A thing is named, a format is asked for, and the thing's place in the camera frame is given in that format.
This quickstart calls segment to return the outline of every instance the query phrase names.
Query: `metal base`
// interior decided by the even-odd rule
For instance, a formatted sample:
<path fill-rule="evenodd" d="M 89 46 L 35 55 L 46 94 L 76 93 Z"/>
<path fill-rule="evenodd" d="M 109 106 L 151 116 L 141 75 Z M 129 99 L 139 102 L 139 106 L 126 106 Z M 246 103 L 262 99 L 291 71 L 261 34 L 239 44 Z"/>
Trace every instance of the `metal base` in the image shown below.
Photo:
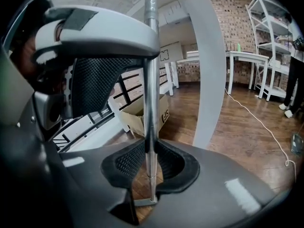
<path fill-rule="evenodd" d="M 157 204 L 157 202 L 158 202 L 157 197 L 155 197 L 154 201 L 152 201 L 150 198 L 139 199 L 139 200 L 134 200 L 134 205 L 136 207 L 149 206 L 149 205 L 155 205 L 155 204 Z"/>

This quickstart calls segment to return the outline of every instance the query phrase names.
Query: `white shirt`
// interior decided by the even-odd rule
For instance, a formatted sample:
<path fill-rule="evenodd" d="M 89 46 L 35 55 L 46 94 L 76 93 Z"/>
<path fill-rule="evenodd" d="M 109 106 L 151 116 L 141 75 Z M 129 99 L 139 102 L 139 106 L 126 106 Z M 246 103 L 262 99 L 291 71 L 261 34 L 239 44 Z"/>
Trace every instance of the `white shirt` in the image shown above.
<path fill-rule="evenodd" d="M 302 35 L 297 23 L 294 21 L 294 19 L 292 19 L 292 22 L 288 26 L 288 29 L 292 34 L 293 41 L 295 41 L 298 37 L 303 37 L 303 35 Z M 303 51 L 296 50 L 294 47 L 292 47 L 290 50 L 290 54 L 295 59 L 297 59 L 301 62 L 304 62 L 304 52 Z"/>

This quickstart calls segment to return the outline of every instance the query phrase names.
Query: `white wall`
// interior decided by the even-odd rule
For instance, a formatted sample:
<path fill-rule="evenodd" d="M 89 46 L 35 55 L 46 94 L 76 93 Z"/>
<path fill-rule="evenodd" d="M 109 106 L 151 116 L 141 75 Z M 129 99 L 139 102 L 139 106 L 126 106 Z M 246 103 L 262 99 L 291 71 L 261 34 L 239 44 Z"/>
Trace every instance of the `white wall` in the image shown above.
<path fill-rule="evenodd" d="M 200 60 L 199 116 L 193 145 L 206 149 L 218 122 L 226 83 L 226 55 L 210 0 L 182 0 L 196 35 Z"/>
<path fill-rule="evenodd" d="M 160 65 L 163 65 L 164 63 L 174 62 L 174 61 L 181 60 L 181 59 L 183 59 L 183 58 L 182 58 L 180 42 L 176 42 L 171 45 L 161 47 Z"/>

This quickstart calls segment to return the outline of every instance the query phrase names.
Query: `white table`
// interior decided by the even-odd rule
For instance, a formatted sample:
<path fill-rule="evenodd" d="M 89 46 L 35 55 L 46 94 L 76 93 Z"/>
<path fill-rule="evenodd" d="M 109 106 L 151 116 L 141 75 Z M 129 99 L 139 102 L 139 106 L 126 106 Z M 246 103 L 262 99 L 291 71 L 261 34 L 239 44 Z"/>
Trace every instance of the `white table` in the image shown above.
<path fill-rule="evenodd" d="M 229 86 L 228 86 L 228 94 L 231 94 L 232 89 L 232 82 L 233 82 L 233 70 L 234 70 L 234 58 L 238 61 L 243 62 L 251 62 L 251 72 L 250 72 L 250 81 L 249 81 L 249 89 L 251 89 L 252 81 L 253 81 L 253 73 L 254 73 L 254 64 L 257 65 L 263 64 L 264 65 L 264 72 L 263 72 L 263 79 L 260 89 L 259 98 L 261 99 L 263 96 L 266 77 L 267 77 L 267 66 L 268 66 L 268 59 L 269 57 L 262 56 L 259 54 L 249 53 L 249 52 L 238 52 L 238 51 L 228 51 L 226 52 L 226 57 L 230 58 L 230 77 L 229 77 Z"/>

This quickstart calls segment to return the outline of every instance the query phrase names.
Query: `person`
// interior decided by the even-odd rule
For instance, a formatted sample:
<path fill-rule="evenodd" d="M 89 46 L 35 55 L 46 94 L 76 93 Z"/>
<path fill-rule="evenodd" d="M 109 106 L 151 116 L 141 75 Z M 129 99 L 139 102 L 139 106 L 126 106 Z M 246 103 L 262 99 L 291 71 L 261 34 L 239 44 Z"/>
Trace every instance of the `person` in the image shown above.
<path fill-rule="evenodd" d="M 291 32 L 291 36 L 277 37 L 277 42 L 295 42 L 297 39 L 303 38 L 303 35 L 290 14 L 285 14 L 285 19 L 288 24 L 288 30 Z M 279 105 L 281 110 L 285 111 L 285 116 L 291 118 L 301 106 L 304 99 L 304 52 L 291 48 L 291 60 L 289 67 L 289 75 L 286 89 L 286 97 L 283 104 Z M 298 80 L 298 87 L 294 99 L 294 104 L 289 107 L 291 97 L 295 88 L 296 81 Z"/>

